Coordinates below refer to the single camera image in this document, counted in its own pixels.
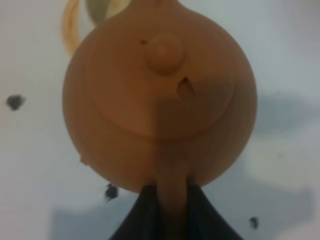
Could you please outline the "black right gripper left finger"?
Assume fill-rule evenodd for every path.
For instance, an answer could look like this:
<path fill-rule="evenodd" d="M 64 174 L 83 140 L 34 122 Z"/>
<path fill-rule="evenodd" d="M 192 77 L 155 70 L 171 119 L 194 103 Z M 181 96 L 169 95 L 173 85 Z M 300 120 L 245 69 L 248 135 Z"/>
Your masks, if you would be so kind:
<path fill-rule="evenodd" d="M 160 217 L 157 188 L 142 188 L 131 211 L 110 240 L 162 240 L 164 226 Z"/>

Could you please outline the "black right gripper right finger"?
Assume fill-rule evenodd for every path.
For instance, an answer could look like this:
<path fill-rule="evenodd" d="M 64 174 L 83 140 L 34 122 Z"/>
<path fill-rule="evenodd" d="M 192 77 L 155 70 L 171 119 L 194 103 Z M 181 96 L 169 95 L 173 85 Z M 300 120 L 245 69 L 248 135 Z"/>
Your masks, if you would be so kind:
<path fill-rule="evenodd" d="M 218 213 L 202 188 L 189 177 L 183 181 L 183 240 L 241 240 L 242 237 Z"/>

